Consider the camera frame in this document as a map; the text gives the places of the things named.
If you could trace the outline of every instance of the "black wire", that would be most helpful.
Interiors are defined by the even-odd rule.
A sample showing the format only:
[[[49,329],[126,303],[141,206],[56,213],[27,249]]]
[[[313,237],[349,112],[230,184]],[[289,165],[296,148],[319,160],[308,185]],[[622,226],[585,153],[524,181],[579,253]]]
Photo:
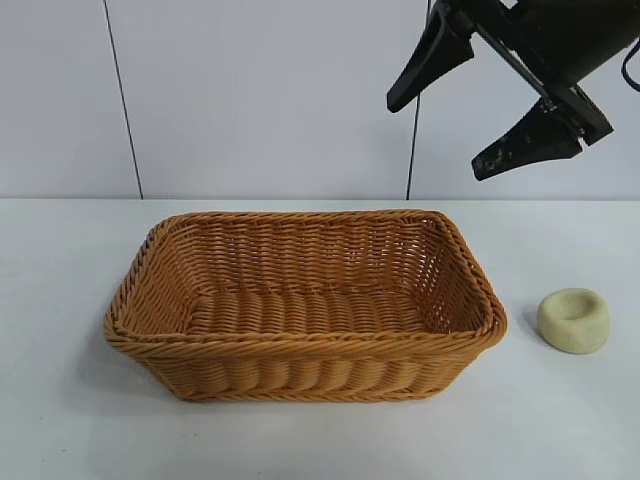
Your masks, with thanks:
[[[427,14],[425,16],[425,27],[429,24],[429,14],[431,13],[431,0],[427,2]],[[411,200],[411,182],[413,181],[413,161],[416,157],[416,138],[418,136],[418,118],[420,117],[420,94],[416,98],[416,116],[413,119],[413,136],[411,138],[411,159],[409,160],[409,176],[407,179],[407,200]]]
[[[634,57],[634,55],[639,51],[640,51],[640,38],[638,38],[638,43],[636,43],[633,46],[633,48],[629,51],[629,53],[627,53],[627,56],[624,57],[624,62],[622,62],[622,76],[627,81],[629,86],[634,90],[636,90],[637,92],[640,92],[640,83],[636,82],[633,78],[631,78],[631,75],[629,75],[629,72],[627,70],[627,63],[629,63],[629,60],[631,60]]]

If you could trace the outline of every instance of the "cable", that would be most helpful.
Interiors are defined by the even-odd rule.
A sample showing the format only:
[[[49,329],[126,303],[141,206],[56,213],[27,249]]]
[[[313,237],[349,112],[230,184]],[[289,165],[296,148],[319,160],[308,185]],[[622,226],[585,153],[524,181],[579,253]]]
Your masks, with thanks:
[[[640,51],[640,38],[638,38],[638,43],[636,43],[633,46],[633,48],[629,51],[629,53],[627,53],[627,56],[624,57],[624,61],[622,62],[622,76],[627,81],[629,86],[634,90],[636,90],[637,92],[640,92],[640,83],[636,82],[633,78],[631,78],[631,75],[629,75],[629,72],[627,70],[627,64],[629,63],[629,60],[631,60],[634,57],[634,55],[639,51]]]

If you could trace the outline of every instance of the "wicker basket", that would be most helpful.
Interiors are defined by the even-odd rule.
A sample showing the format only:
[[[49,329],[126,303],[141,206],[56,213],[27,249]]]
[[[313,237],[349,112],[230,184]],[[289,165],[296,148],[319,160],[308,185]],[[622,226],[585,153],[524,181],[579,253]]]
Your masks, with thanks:
[[[440,213],[201,213],[151,230],[105,336],[185,400],[374,402],[440,392],[506,326]]]

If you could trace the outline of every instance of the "basket rim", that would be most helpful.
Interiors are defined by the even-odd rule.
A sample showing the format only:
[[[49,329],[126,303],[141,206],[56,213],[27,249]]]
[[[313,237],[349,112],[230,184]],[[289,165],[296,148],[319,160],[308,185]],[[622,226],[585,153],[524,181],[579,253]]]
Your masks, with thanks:
[[[131,297],[135,294],[138,279],[144,274],[148,263],[149,254],[158,242],[166,238],[175,228],[181,228],[199,219],[211,221],[247,221],[272,222],[274,219],[299,221],[304,218],[305,223],[317,220],[327,223],[328,219],[334,219],[336,223],[343,223],[349,219],[376,218],[384,220],[397,220],[398,218],[429,219],[435,221],[444,234],[458,265],[463,273],[473,279],[472,290],[477,295],[484,317],[483,325],[476,330],[458,331],[451,333],[429,332],[397,332],[380,331],[374,333],[316,333],[316,334],[292,334],[282,333],[210,333],[210,334],[140,334],[124,327],[120,321],[123,310]],[[429,345],[428,354],[455,353],[464,346],[475,345],[484,350],[495,345],[506,332],[507,319],[500,301],[482,268],[475,260],[469,247],[464,241],[456,225],[443,213],[419,209],[391,209],[391,210],[366,210],[349,212],[195,212],[172,216],[160,222],[149,232],[145,242],[140,247],[138,255],[133,260],[131,268],[116,292],[104,318],[104,334],[109,343],[116,349],[131,353],[135,356],[157,356],[166,350],[180,350],[180,346],[190,346],[191,354],[188,356],[201,357],[206,351],[216,355],[224,355],[226,350],[233,350],[233,356],[242,356],[242,347],[247,347],[247,353],[251,355],[261,351],[263,353],[276,353],[278,347],[286,344],[287,354],[304,352],[306,354],[327,355],[331,351],[339,349],[340,355],[347,355],[351,345],[357,349],[357,356],[362,356],[366,350],[372,354],[392,355],[396,350],[403,354],[425,354],[425,344]]]

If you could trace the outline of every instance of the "white wall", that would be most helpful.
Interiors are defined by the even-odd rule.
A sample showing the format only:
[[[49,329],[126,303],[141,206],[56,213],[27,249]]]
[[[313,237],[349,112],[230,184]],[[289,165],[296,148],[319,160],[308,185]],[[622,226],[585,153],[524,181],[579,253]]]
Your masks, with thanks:
[[[138,195],[101,1],[3,1],[0,60],[0,197]]]
[[[411,198],[640,199],[640,94],[620,75],[623,55],[582,87],[615,132],[572,160],[542,162],[477,182],[471,159],[506,133],[537,95],[482,40],[476,58],[421,96]],[[640,60],[630,66],[640,78]]]
[[[415,105],[385,93],[426,0],[107,0],[148,198],[404,198]],[[412,198],[640,199],[622,55],[585,90],[616,131],[478,183],[536,95],[482,41],[422,96]],[[101,0],[0,5],[0,197],[136,197]],[[640,59],[630,66],[640,78]]]
[[[406,0],[108,0],[146,198],[404,198]]]

